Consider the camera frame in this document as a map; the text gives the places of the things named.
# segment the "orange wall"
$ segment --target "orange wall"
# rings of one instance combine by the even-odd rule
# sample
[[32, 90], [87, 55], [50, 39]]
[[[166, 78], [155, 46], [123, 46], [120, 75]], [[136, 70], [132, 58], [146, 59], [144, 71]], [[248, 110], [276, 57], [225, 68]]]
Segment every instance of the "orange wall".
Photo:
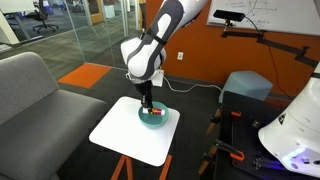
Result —
[[[147, 1], [147, 27], [161, 3], [162, 0]], [[222, 84], [233, 71], [252, 70], [273, 83], [273, 93], [282, 94], [277, 86], [277, 76], [268, 47], [250, 38], [221, 38], [222, 27], [206, 25], [210, 4], [209, 0], [198, 19], [190, 26], [178, 30], [168, 41], [165, 47], [167, 59], [162, 67], [165, 73]], [[268, 32], [266, 38], [296, 48], [310, 46], [306, 57], [315, 60], [320, 58], [320, 37]], [[184, 52], [182, 61], [177, 60], [180, 51]], [[293, 54], [274, 48], [271, 51], [279, 72], [281, 89], [296, 96], [308, 82], [314, 69], [295, 61]]]

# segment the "black cable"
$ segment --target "black cable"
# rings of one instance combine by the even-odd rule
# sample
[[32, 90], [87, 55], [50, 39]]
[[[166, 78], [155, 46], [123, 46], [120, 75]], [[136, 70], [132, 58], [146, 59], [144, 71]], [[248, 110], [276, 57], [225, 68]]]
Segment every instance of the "black cable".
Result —
[[[248, 18], [248, 17], [245, 17], [245, 18], [247, 18], [247, 19], [252, 23], [252, 25], [255, 27], [255, 29], [258, 31], [259, 34], [262, 34], [261, 31], [259, 31], [259, 29], [257, 28], [257, 26], [254, 24], [254, 22], [253, 22], [250, 18]], [[273, 54], [272, 54], [272, 52], [271, 52], [270, 46], [268, 46], [268, 50], [269, 50], [269, 54], [270, 54], [270, 57], [271, 57], [271, 60], [272, 60], [273, 68], [274, 68], [275, 73], [276, 73], [276, 83], [277, 83], [277, 86], [278, 86], [278, 88], [280, 89], [280, 91], [282, 91], [283, 94], [285, 94], [290, 100], [293, 100], [293, 99], [280, 87], [278, 70], [277, 70], [277, 67], [276, 67], [276, 64], [275, 64], [275, 61], [274, 61]]]

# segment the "gray sofa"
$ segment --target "gray sofa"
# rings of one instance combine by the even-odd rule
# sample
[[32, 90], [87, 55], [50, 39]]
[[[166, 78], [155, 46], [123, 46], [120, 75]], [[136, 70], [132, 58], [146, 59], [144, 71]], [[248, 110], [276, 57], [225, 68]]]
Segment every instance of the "gray sofa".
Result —
[[59, 179], [106, 111], [103, 101], [61, 90], [35, 53], [0, 60], [0, 179]]

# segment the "orange carpet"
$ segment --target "orange carpet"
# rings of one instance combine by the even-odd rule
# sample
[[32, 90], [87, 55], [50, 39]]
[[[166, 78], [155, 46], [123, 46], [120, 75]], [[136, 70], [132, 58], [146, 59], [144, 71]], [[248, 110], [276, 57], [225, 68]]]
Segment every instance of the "orange carpet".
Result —
[[111, 68], [105, 66], [83, 64], [79, 68], [59, 79], [58, 82], [84, 88], [91, 88], [110, 70]]

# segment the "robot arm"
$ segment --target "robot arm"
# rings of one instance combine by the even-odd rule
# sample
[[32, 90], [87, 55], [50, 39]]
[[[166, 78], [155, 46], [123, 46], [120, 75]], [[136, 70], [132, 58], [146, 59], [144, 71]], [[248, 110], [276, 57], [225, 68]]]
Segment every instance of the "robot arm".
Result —
[[121, 44], [121, 52], [128, 67], [127, 78], [142, 94], [142, 105], [152, 109], [150, 77], [164, 63], [164, 46], [180, 28], [191, 24], [200, 14], [207, 0], [164, 0], [150, 28], [141, 38]]

